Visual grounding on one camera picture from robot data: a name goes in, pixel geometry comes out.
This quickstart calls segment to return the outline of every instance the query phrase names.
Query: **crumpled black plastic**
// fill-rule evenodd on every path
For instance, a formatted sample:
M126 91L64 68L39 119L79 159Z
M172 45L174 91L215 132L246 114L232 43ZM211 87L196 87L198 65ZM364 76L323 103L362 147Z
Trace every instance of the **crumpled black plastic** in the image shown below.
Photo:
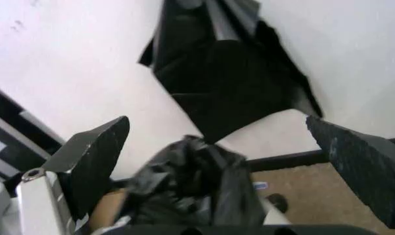
M322 116L307 78L253 0L165 0L140 63L215 143L269 114Z
M264 209L245 158L186 136L129 181L119 216L131 224L262 225Z

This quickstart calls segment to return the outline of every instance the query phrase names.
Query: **black plastic bag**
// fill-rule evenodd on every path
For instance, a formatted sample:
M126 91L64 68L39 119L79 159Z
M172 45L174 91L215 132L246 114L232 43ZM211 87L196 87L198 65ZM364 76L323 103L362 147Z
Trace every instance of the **black plastic bag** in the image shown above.
M258 9L253 0L165 0L140 59L210 143L286 109L322 116Z
M130 181L119 216L131 224L262 225L264 209L245 158L186 136Z

